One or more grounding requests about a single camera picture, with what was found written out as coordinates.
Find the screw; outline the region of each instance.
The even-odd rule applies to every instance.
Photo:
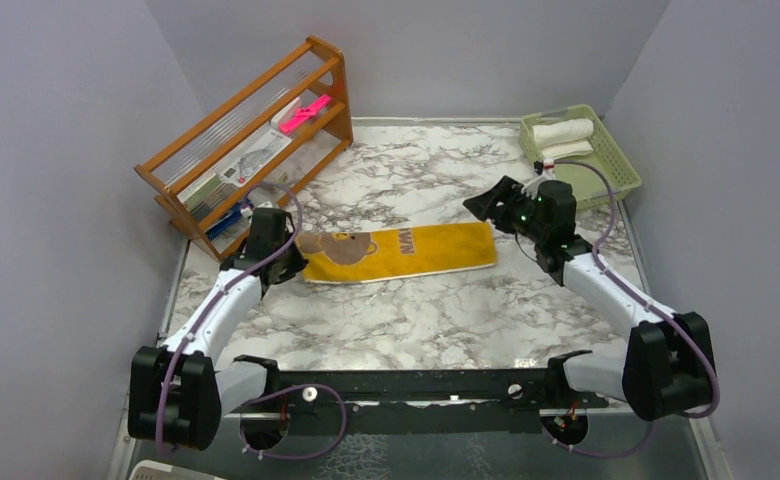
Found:
[[[313,387],[308,387],[304,390],[302,390],[302,398],[305,399],[306,402],[310,403],[316,400],[317,392],[316,389]]]
[[[510,395],[514,400],[522,398],[522,387],[516,383],[512,384],[510,387],[508,387],[508,395]]]

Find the white towel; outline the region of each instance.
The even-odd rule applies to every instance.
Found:
[[[537,148],[546,148],[556,143],[567,143],[581,140],[593,135],[593,121],[589,118],[578,118],[554,123],[552,125],[534,125],[534,143]]]
[[[564,157],[573,157],[578,155],[587,155],[593,153],[593,147],[587,140],[576,140],[569,143],[559,143],[550,147],[540,149],[543,158],[558,159]]]

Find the plastic basket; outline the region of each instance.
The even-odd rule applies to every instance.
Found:
[[[588,105],[574,105],[566,109],[552,112],[536,113],[522,118],[520,127],[520,146],[525,152],[526,160],[533,165],[536,161],[542,161],[543,155],[534,143],[532,127],[534,125],[551,125],[563,120],[576,118],[589,118],[593,121],[593,135],[587,140],[593,147],[593,153],[570,157],[571,160],[589,163],[599,168],[608,177],[611,187],[614,189],[616,199],[622,200],[632,190],[641,184],[640,177],[626,160],[620,147],[611,138],[608,130],[602,125],[602,121]],[[558,180],[563,180],[573,187],[573,195],[578,202],[579,210],[605,205],[608,203],[605,185],[593,172],[575,165],[557,165],[555,175]]]

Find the pink object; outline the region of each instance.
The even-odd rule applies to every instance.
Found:
[[[325,108],[326,105],[328,105],[329,103],[331,103],[331,97],[329,97],[328,95],[320,96],[307,107],[300,108],[293,115],[293,118],[279,125],[278,129],[281,130],[281,133],[283,133],[284,135],[289,135],[294,130],[299,128],[303,123],[319,115],[320,110]]]

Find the gray wall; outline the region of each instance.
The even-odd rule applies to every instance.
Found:
[[[358,116],[607,110],[668,0],[147,0],[205,111],[308,34]]]
[[[142,0],[90,3],[0,1],[0,478],[103,478],[177,257],[132,167],[201,110]]]
[[[673,0],[606,124],[653,292],[711,324],[733,474],[780,479],[780,1]]]

